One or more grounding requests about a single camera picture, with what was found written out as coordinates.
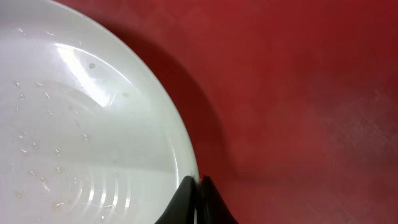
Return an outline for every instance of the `red surface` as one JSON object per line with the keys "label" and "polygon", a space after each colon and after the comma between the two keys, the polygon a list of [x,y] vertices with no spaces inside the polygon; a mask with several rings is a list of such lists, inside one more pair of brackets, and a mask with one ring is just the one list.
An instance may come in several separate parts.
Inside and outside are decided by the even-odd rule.
{"label": "red surface", "polygon": [[398,223],[398,2],[61,0],[157,75],[240,223]]}

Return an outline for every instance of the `white plate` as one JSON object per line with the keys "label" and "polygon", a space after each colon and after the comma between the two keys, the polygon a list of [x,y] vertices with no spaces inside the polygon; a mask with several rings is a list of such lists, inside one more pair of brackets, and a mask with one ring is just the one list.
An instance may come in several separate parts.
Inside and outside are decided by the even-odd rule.
{"label": "white plate", "polygon": [[0,1],[1,223],[154,223],[188,134],[145,64],[55,2]]}

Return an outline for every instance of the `black object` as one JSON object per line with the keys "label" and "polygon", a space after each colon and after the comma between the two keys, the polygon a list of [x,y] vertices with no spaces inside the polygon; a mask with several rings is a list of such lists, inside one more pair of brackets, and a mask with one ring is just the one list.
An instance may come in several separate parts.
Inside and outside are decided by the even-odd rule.
{"label": "black object", "polygon": [[196,188],[193,177],[184,177],[163,215],[155,224],[193,224],[195,208],[198,224],[238,223],[210,177],[203,178],[199,192]]}

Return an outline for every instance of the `white bowl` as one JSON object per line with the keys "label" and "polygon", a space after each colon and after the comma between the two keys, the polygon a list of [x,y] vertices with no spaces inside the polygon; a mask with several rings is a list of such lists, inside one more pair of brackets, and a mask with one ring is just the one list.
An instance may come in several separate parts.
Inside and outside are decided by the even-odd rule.
{"label": "white bowl", "polygon": [[0,1],[1,223],[154,223],[192,145],[145,64],[59,3]]}

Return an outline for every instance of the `red table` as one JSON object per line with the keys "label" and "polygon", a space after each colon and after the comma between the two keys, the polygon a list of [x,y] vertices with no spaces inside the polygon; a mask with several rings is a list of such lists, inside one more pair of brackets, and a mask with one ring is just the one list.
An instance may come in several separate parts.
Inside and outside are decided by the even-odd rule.
{"label": "red table", "polygon": [[398,2],[60,0],[152,69],[240,223],[398,223]]}

